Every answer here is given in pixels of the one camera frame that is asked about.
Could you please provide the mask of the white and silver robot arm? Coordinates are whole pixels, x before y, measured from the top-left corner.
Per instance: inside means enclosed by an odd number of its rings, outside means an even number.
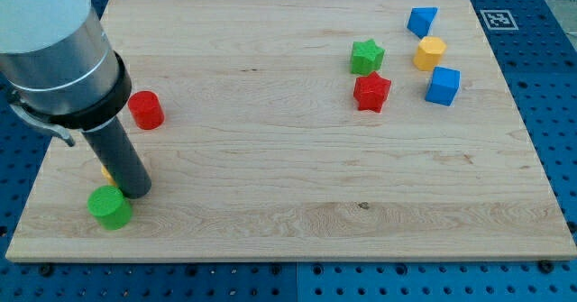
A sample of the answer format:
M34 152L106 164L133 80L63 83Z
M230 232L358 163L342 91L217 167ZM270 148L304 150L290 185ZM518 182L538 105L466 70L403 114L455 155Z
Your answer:
M70 130L105 126L132 90L91 0L1 0L1 73L13 111L69 146Z

